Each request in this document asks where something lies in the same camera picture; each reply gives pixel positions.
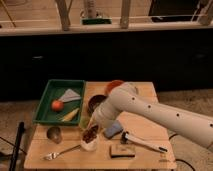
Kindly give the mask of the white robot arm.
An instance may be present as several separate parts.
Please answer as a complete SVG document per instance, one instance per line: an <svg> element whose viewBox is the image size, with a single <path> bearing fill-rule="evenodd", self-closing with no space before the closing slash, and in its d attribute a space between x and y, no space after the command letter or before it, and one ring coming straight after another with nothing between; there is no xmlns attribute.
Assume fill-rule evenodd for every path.
<svg viewBox="0 0 213 171"><path fill-rule="evenodd" d="M141 115L213 152L213 118L162 103L150 102L124 82L113 88L93 112L94 121L107 128L122 112Z"/></svg>

